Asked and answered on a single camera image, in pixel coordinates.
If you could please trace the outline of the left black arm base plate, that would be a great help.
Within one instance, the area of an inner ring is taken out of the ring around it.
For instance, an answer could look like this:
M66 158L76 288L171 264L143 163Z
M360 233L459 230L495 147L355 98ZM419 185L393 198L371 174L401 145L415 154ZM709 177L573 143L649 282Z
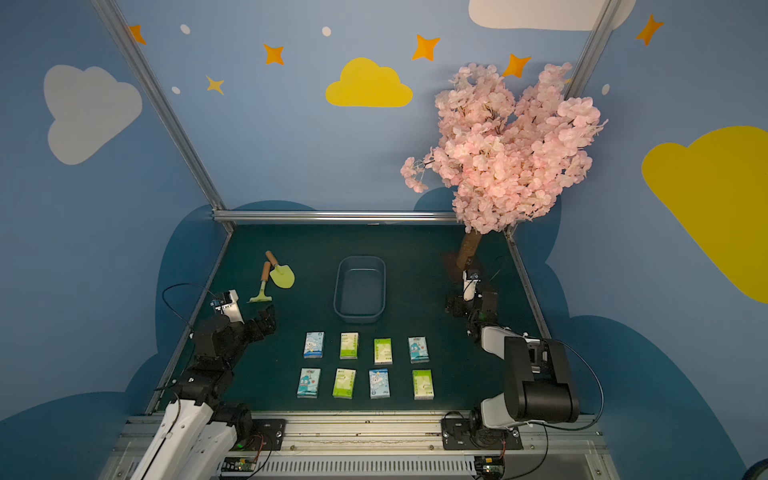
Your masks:
M256 418L250 432L233 447L234 451L280 451L285 437L287 421L282 418Z

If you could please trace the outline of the aluminium front rail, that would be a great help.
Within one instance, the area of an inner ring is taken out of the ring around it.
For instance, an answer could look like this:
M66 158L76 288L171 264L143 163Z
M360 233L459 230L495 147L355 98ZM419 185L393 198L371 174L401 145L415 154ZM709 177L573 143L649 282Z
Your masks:
M616 479L619 474L599 427L582 417L573 431L516 428L522 450L443 448L440 421L469 420L466 411L273 411L253 419L287 421L280 451L251 475L217 479L473 479L475 456L500 456L505 477Z

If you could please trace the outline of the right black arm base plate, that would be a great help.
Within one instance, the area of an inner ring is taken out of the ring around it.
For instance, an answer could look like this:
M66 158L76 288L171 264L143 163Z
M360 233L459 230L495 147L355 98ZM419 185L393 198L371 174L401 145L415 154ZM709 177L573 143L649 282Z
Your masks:
M475 426L470 420L446 417L440 421L443 448L459 450L522 450L518 430L489 429Z

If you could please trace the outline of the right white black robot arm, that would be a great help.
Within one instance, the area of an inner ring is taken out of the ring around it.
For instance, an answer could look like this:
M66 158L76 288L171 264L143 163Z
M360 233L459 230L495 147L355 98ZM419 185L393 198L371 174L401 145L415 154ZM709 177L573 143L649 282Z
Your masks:
M575 422L581 407L565 345L500 325L497 306L493 291L471 300L462 294L446 297L446 312L465 318L468 337L503 363L502 392L472 411L472 427L511 430L523 423Z

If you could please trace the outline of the left green circuit board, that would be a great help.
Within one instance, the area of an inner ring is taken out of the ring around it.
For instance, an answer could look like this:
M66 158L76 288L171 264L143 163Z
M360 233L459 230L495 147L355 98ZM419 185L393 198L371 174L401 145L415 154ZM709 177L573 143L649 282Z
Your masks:
M221 463L220 474L251 475L257 470L258 465L254 457L226 457Z

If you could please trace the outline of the green white tissue pack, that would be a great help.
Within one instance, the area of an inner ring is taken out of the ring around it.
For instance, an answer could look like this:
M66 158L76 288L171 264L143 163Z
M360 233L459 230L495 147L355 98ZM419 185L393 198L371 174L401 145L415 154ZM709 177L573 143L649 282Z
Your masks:
M341 360L355 360L358 358L359 333L343 332L340 335L340 354Z

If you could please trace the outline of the blue plastic storage box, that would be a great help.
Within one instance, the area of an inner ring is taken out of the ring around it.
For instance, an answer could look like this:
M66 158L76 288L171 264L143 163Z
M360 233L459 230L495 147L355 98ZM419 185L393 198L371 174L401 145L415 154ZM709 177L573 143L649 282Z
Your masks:
M372 324L386 306L386 265L377 256L355 255L338 266L333 308L349 324Z

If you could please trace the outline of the blue cartoon tissue pack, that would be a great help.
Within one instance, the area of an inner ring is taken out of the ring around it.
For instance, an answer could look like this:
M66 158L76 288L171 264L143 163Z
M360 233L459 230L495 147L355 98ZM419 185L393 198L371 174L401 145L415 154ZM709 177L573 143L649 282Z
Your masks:
M303 357L305 359L322 358L325 333L307 332L304 343Z
M424 336L409 337L408 349L412 364L426 363L430 360L427 341Z

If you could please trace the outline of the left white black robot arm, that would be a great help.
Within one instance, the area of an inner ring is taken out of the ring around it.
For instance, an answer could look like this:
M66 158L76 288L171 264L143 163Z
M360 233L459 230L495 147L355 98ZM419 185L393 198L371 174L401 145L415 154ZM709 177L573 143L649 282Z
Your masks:
M253 472L264 469L282 447L285 425L260 426L246 404L222 397L249 345L275 330L275 309L269 306L247 321L217 313L192 334L193 360L168 388L172 399L134 479L211 479L232 451L248 447L256 449Z

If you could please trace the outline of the green circuit board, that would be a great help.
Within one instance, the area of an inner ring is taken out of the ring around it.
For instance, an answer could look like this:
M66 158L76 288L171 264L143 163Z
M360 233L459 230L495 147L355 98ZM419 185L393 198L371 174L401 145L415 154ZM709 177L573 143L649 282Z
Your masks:
M258 465L254 457L226 457L221 463L220 474L251 475L257 470Z
M474 470L474 480L501 480L505 465L500 456L475 456Z

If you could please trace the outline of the pink blossom artificial tree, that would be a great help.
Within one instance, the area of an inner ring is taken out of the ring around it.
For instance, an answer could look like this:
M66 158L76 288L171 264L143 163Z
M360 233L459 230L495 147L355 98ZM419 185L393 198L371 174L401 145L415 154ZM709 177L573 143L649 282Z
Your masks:
M592 98L564 96L571 68L546 65L515 97L495 66L469 64L436 96L439 142L423 158L408 158L400 173L417 193L427 188L427 171L452 190L465 226L458 270L470 266L484 235L546 215L564 189L586 178L585 149L604 123Z

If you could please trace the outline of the right green circuit board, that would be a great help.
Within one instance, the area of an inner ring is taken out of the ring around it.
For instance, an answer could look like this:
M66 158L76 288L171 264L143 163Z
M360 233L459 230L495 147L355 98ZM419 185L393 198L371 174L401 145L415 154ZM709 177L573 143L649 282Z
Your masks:
M500 456L475 456L474 470L474 480L501 480L505 465Z

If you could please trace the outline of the aluminium back frame bar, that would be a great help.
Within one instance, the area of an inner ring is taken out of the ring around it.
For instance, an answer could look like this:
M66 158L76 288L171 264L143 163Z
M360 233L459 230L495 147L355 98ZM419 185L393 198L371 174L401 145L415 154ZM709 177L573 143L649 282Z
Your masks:
M244 211L214 210L213 218L220 222L301 223L301 224L455 224L453 212L417 211Z

